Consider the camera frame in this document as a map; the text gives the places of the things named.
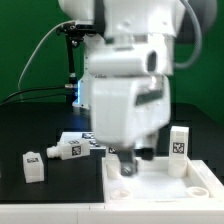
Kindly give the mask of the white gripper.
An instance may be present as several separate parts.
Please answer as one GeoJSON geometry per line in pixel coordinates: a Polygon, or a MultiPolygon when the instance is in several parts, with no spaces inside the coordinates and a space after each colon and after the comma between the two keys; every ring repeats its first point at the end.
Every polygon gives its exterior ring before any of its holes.
{"type": "MultiPolygon", "coordinates": [[[[96,140],[128,149],[141,140],[142,159],[154,158],[159,129],[171,115],[172,58],[156,49],[100,49],[89,55],[91,125],[96,140]]],[[[121,175],[137,173],[133,149],[119,153],[121,175]]]]}

